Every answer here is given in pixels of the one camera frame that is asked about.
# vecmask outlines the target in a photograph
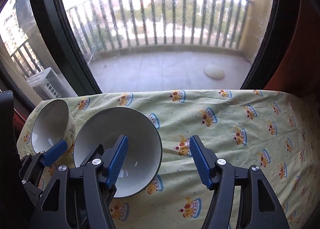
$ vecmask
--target metal bolt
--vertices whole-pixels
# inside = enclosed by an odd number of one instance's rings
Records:
[[[220,164],[220,165],[225,165],[227,162],[224,159],[218,159],[217,163]]]
[[[93,161],[92,161],[92,164],[93,165],[99,165],[101,163],[101,160],[100,159],[94,159]]]
[[[67,166],[66,165],[61,165],[58,170],[59,171],[65,171],[67,169]]]
[[[257,165],[252,165],[251,168],[252,168],[253,171],[259,171],[260,170],[259,166],[257,166]]]

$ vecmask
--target white outdoor unit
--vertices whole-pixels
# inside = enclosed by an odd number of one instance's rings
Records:
[[[58,75],[50,67],[29,77],[27,82],[43,100],[68,97]]]

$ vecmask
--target patterned tablecloth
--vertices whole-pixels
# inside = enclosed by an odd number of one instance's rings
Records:
[[[212,90],[112,93],[64,99],[75,134],[97,112],[129,107],[146,115],[163,144],[159,173],[142,192],[114,199],[110,212],[117,228],[201,228],[212,193],[201,183],[189,151],[197,134],[205,147],[234,166],[259,165],[276,192],[290,228],[301,228],[317,205],[320,121],[312,98],[271,91]],[[41,102],[18,139],[20,156],[34,154],[31,130]],[[46,168],[39,187],[61,163]],[[240,190],[236,187],[230,228],[235,228]]]

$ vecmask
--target white bowl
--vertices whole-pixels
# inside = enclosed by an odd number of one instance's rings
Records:
[[[67,103],[62,99],[53,100],[36,117],[31,132],[32,148],[35,153],[47,151],[64,139],[70,149],[75,133],[74,119]]]
[[[102,144],[112,148],[118,137],[128,137],[129,148],[116,182],[116,198],[128,197],[145,189],[159,171],[162,143],[152,122],[130,108],[108,108],[92,116],[79,131],[74,148],[75,166]]]

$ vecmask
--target tiled floor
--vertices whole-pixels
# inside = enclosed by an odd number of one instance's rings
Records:
[[[225,78],[213,80],[204,67],[216,65]],[[161,52],[105,58],[89,67],[101,91],[144,92],[175,89],[239,89],[251,64],[242,57],[196,53]]]

